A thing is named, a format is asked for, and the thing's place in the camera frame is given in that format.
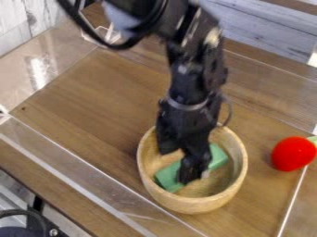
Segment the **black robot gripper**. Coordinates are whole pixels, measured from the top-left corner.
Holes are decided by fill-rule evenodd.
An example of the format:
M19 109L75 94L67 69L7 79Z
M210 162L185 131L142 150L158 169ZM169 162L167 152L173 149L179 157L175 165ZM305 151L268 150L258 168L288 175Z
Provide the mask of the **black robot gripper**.
M223 98L211 95L197 104L181 104L170 95L158 104L158 152L165 156L185 152L177 179L182 184L202 178L213 155L209 134L217 127Z

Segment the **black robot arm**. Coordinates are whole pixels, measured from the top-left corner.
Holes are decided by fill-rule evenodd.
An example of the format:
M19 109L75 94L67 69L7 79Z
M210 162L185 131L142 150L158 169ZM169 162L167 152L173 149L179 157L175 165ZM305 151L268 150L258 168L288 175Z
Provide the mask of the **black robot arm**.
M219 20L191 0L100 0L123 41L112 44L96 33L70 0L58 0L67 15L111 50L134 47L155 35L166 43L171 85L158 102L158 151L183 151L177 179L186 184L203 175L213 155L209 135L218 125L227 68Z

